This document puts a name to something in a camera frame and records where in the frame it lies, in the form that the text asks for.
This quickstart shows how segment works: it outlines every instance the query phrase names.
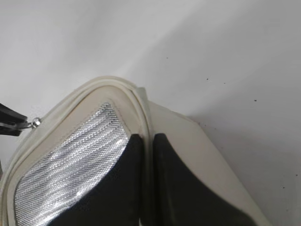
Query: black strap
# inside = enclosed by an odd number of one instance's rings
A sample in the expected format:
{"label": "black strap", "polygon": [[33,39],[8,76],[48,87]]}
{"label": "black strap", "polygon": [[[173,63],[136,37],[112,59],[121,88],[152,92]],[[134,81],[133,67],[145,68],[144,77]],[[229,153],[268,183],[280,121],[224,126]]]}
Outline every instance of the black strap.
{"label": "black strap", "polygon": [[27,117],[0,104],[0,135],[19,136],[21,124],[27,123]]}

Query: silver mesh panel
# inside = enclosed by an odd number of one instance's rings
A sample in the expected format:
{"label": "silver mesh panel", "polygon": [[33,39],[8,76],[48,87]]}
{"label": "silver mesh panel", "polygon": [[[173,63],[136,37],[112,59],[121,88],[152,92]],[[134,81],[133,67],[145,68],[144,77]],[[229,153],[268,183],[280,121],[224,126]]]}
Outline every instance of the silver mesh panel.
{"label": "silver mesh panel", "polygon": [[112,106],[101,108],[35,164],[15,193],[18,226],[45,226],[95,187],[128,142]]}

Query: white surface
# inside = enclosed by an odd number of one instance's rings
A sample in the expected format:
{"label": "white surface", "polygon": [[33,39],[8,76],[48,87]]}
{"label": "white surface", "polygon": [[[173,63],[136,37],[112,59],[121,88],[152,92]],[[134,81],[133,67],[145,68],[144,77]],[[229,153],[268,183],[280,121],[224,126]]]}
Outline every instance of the white surface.
{"label": "white surface", "polygon": [[[91,78],[129,79],[150,100],[200,122],[273,225],[299,226],[300,7],[2,0],[0,102],[32,118]],[[3,165],[16,141],[0,137]]]}

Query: mesh screen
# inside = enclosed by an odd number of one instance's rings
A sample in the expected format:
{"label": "mesh screen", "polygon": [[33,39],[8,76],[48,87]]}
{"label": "mesh screen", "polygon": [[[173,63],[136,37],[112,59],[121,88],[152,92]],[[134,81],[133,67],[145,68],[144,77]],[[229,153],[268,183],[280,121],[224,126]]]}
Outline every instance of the mesh screen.
{"label": "mesh screen", "polygon": [[35,164],[15,193],[18,226],[45,226],[95,187],[128,142],[113,107],[101,108]]}

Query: white wall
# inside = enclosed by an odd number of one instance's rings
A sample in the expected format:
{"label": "white wall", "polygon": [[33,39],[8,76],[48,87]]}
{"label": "white wall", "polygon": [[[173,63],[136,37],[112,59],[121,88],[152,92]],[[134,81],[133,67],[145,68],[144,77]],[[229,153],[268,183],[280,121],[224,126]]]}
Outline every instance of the white wall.
{"label": "white wall", "polygon": [[[301,224],[301,1],[2,0],[0,102],[117,75],[200,122],[276,226]],[[6,165],[17,145],[0,137]]]}

